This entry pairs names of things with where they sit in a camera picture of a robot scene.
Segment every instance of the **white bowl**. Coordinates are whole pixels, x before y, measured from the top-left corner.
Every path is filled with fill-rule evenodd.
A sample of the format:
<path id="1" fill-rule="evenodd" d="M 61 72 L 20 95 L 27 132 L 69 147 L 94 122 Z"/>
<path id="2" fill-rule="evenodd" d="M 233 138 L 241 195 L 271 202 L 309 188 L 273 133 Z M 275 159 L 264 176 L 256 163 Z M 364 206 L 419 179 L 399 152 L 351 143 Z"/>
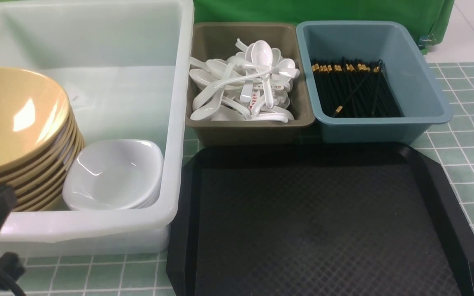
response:
<path id="1" fill-rule="evenodd" d="M 106 140 L 84 148 L 68 171 L 63 199 L 71 210 L 125 210 L 153 204 L 164 158 L 143 140 Z"/>

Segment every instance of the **brown plastic bin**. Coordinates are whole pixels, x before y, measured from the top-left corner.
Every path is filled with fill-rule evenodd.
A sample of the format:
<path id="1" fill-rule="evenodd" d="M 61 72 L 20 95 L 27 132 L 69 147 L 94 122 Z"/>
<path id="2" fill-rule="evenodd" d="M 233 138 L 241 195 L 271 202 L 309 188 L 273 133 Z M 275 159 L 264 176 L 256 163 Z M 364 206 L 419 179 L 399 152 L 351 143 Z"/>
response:
<path id="1" fill-rule="evenodd" d="M 299 55 L 295 26 L 283 23 L 195 24 L 191 55 L 203 62 L 210 58 L 226 60 L 239 51 L 235 47 L 237 38 L 246 45 L 257 40 L 265 40 L 271 47 L 280 49 L 283 57 L 295 61 L 301 74 L 293 81 L 292 91 L 288 93 L 291 101 L 288 110 L 292 112 L 295 120 L 290 120 L 286 124 L 268 121 L 191 120 L 192 101 L 200 90 L 190 78 L 186 126 L 195 131 L 200 142 L 206 147 L 293 142 L 299 130 L 311 125 L 315 120 Z"/>

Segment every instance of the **white plastic bin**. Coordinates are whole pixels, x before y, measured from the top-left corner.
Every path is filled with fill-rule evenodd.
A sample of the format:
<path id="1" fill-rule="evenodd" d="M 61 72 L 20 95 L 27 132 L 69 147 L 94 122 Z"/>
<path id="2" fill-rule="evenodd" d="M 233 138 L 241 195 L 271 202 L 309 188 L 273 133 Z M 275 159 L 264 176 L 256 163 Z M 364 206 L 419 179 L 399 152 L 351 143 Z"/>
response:
<path id="1" fill-rule="evenodd" d="M 141 210 L 12 213 L 0 252 L 58 256 L 159 252 L 179 197 L 192 0 L 0 3 L 0 66 L 67 91 L 87 144 L 145 139 L 164 152 L 160 197 Z"/>

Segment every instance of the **stack of yellow bowls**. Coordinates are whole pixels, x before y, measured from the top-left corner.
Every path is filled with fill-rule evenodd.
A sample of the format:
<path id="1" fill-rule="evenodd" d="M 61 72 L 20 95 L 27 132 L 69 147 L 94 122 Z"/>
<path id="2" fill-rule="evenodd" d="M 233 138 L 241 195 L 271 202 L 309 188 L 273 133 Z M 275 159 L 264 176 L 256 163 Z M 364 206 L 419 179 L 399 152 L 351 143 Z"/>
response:
<path id="1" fill-rule="evenodd" d="M 14 188 L 15 211 L 55 209 L 83 147 L 58 83 L 31 71 L 0 68 L 0 184 Z"/>

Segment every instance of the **black tray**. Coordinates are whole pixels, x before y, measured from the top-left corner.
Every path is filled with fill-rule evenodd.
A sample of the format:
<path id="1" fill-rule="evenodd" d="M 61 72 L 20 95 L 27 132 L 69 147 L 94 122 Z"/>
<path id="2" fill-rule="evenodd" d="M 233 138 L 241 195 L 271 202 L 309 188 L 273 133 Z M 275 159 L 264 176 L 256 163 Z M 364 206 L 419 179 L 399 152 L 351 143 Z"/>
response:
<path id="1" fill-rule="evenodd" d="M 402 144 L 206 148 L 183 169 L 177 296 L 474 296 L 442 167 Z"/>

